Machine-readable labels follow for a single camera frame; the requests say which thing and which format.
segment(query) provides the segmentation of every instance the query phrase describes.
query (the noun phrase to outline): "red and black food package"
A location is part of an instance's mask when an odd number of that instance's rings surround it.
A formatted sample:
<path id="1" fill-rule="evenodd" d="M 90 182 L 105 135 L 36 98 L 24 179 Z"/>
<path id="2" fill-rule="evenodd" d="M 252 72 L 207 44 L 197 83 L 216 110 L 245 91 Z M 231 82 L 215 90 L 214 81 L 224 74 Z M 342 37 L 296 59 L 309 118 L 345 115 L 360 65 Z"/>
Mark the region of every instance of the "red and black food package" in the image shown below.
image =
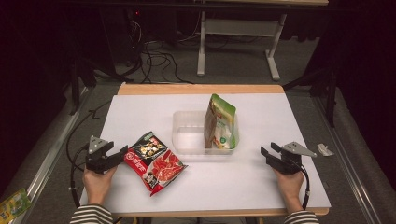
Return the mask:
<path id="1" fill-rule="evenodd" d="M 165 188 L 186 167 L 153 132 L 146 133 L 128 148 L 124 161 L 142 178 L 150 196 Z"/>

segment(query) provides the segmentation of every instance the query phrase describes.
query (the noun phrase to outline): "gray floor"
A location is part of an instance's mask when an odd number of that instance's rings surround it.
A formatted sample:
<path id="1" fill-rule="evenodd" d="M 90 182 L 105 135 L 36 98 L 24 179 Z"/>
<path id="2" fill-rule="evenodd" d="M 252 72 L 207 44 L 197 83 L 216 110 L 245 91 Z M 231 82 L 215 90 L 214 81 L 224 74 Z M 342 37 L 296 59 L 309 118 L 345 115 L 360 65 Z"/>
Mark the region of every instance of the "gray floor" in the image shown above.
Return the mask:
<path id="1" fill-rule="evenodd" d="M 204 77 L 196 76 L 198 46 L 194 42 L 178 45 L 177 49 L 153 43 L 150 52 L 171 52 L 177 62 L 177 74 L 182 79 L 193 83 L 241 83 L 241 84 L 285 84 L 299 77 L 306 67 L 317 41 L 303 43 L 295 39 L 280 41 L 276 51 L 276 64 L 281 76 L 279 82 L 270 78 L 269 68 L 263 57 L 264 46 L 269 39 L 250 41 L 252 38 L 233 37 L 223 48 L 223 39 L 209 39 L 206 50 L 206 70 Z M 161 64 L 163 58 L 155 58 L 153 63 Z M 149 77 L 152 82 L 177 81 L 175 67 L 164 65 L 151 69 Z M 119 64 L 118 71 L 126 68 Z M 136 82 L 144 79 L 141 71 L 132 76 Z M 60 147 L 59 156 L 54 156 L 55 163 L 49 168 L 48 178 L 37 185 L 32 207 L 19 223 L 68 223 L 75 210 L 69 187 L 70 163 L 65 156 L 65 144 L 62 133 L 70 120 L 78 123 L 89 112 L 104 102 L 111 100 L 117 93 L 120 83 L 114 80 L 98 78 L 98 85 L 83 94 L 86 101 L 81 106 L 78 116 L 70 116 L 72 102 L 69 100 L 64 110 L 48 127 L 41 139 L 32 149 L 28 159 L 15 175 L 2 199 L 19 188 L 28 189 L 34 185 L 37 172 L 42 162 Z M 347 106 L 338 91 L 334 112 L 335 128 L 329 127 L 323 118 L 322 99 L 312 98 L 307 93 L 308 87 L 298 87 L 288 91 L 287 95 L 294 116 L 300 126 L 304 140 L 309 148 L 316 149 L 317 144 L 329 146 L 335 155 L 332 157 L 318 156 L 314 163 L 321 181 L 329 196 L 332 208 L 330 213 L 320 217 L 321 223 L 396 223 L 394 211 L 395 192 L 378 167 L 369 148 L 359 134 L 359 130 L 350 117 Z M 99 109 L 96 117 L 89 117 L 72 136 L 69 148 L 74 154 L 85 144 L 91 135 L 99 136 L 106 120 L 108 105 Z M 80 173 L 75 179 L 81 187 Z M 283 217 L 265 217 L 264 223 L 282 223 Z M 124 219 L 122 223 L 131 223 Z"/>

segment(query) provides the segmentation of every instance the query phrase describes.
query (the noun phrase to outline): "clear plastic container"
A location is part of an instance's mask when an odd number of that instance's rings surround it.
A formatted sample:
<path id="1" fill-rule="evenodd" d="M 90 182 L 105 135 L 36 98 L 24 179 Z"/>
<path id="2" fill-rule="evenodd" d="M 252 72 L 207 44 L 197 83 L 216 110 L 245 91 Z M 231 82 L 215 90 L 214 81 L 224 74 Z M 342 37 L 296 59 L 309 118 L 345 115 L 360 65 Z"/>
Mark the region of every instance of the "clear plastic container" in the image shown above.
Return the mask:
<path id="1" fill-rule="evenodd" d="M 231 155 L 234 149 L 205 148 L 204 123 L 206 111 L 177 111 L 173 116 L 172 142 L 184 155 Z"/>

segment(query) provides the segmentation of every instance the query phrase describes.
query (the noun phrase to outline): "person's right hand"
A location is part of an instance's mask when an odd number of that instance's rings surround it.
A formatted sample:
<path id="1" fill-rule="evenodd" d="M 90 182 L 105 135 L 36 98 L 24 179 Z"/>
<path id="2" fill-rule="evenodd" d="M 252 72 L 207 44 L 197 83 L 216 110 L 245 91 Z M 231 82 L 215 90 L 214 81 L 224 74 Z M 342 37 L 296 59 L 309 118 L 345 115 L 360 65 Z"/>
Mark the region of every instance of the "person's right hand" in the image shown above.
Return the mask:
<path id="1" fill-rule="evenodd" d="M 111 178 L 116 173 L 117 166 L 109 169 L 104 175 L 85 168 L 82 182 L 87 190 L 88 204 L 103 205 L 111 186 Z"/>
<path id="2" fill-rule="evenodd" d="M 273 170 L 288 213 L 304 210 L 299 198 L 300 188 L 304 182 L 303 173 L 300 171 L 294 175 L 283 175 L 278 170 L 274 168 Z"/>

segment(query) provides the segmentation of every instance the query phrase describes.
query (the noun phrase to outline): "striped shirt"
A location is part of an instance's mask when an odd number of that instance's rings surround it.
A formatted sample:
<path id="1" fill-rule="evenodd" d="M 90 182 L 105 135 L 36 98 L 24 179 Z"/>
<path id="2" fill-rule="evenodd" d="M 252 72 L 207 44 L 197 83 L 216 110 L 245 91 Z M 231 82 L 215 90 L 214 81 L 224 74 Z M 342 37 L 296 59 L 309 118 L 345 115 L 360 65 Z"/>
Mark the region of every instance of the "striped shirt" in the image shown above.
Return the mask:
<path id="1" fill-rule="evenodd" d="M 111 213 L 99 204 L 80 206 L 72 216 L 70 224 L 112 224 Z"/>
<path id="2" fill-rule="evenodd" d="M 315 213 L 310 211 L 300 211 L 288 215 L 285 224 L 314 224 L 319 223 Z"/>

